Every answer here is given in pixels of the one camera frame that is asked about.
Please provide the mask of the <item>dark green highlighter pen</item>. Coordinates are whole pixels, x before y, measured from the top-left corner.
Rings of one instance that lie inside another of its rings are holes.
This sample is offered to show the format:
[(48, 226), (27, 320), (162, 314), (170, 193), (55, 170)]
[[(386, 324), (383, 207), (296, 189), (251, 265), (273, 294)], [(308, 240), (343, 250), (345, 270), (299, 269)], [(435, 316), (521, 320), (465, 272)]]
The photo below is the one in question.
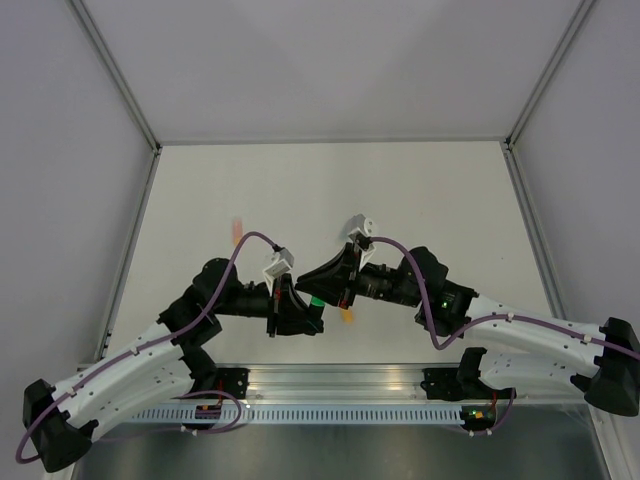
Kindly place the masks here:
[(317, 297), (311, 297), (310, 303), (309, 303), (309, 309), (314, 311), (314, 312), (318, 312), (321, 313), (325, 308), (325, 302), (322, 301), (321, 299), (317, 298)]

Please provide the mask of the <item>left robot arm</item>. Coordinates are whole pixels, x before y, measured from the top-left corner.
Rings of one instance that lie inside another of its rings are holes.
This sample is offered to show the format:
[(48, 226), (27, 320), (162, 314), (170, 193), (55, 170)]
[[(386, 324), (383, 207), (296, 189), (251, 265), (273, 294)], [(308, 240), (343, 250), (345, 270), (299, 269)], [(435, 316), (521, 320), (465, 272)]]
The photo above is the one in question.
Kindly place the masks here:
[(48, 473), (82, 458), (128, 417), (174, 397), (211, 395), (218, 368), (204, 350), (222, 331), (219, 315), (260, 318), (269, 337), (320, 334), (321, 301), (304, 301), (288, 273), (272, 285), (243, 284), (224, 258), (207, 262), (184, 293), (129, 345), (55, 384), (38, 379), (23, 394), (22, 422)]

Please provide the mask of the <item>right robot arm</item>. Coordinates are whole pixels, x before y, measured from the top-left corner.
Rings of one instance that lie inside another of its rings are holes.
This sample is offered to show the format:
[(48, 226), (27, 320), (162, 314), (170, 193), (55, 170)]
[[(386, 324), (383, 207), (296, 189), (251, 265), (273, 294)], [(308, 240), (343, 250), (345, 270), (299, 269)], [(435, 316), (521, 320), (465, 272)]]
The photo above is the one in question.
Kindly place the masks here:
[(580, 323), (527, 313), (448, 280), (426, 247), (374, 237), (296, 282), (298, 290), (347, 309), (357, 297), (417, 308), (415, 321), (439, 351), (470, 341), (455, 373), (464, 395), (543, 388), (577, 391), (605, 412), (639, 414), (639, 339), (616, 317)]

